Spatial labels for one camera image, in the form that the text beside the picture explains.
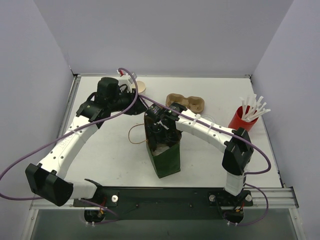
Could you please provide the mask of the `brown green paper bag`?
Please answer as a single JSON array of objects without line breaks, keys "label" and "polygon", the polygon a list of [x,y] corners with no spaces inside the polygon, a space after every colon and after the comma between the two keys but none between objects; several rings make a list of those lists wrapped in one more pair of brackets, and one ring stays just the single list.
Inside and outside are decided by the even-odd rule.
[{"label": "brown green paper bag", "polygon": [[[144,132],[145,132],[145,139],[142,141],[133,141],[131,139],[131,131],[135,127],[143,126]],[[145,131],[145,114],[143,116],[143,123],[136,124],[132,126],[128,131],[128,141],[133,145],[140,145],[145,144],[147,153],[149,156],[149,159],[152,163],[152,166],[154,168],[154,171],[159,179],[176,174],[181,171],[181,152],[180,152],[180,142],[173,145],[172,147],[169,147],[168,150],[163,152],[162,154],[158,156],[153,156],[152,151],[148,146],[147,138],[146,138],[146,131]]]}]

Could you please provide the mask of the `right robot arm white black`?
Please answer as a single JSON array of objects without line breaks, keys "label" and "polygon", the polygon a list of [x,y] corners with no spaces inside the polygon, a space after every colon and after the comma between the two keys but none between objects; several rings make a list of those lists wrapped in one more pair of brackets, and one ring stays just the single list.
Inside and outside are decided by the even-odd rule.
[{"label": "right robot arm white black", "polygon": [[204,140],[223,153],[222,167],[227,172],[224,190],[233,196],[241,193],[245,185],[245,171],[254,149],[233,135],[250,142],[247,130],[217,125],[177,102],[168,108],[152,104],[145,116],[149,121],[146,130],[152,149],[160,143],[177,143],[182,132]]}]

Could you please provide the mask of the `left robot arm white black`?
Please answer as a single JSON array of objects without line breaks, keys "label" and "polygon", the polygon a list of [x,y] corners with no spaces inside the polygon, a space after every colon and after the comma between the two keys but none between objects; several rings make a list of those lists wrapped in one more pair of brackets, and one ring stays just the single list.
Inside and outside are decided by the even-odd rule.
[{"label": "left robot arm white black", "polygon": [[112,113],[136,116],[146,111],[137,88],[132,76],[101,78],[97,90],[76,111],[65,137],[38,164],[26,168],[31,191],[59,207],[76,196],[75,184],[65,180],[71,163],[103,123],[113,119]]}]

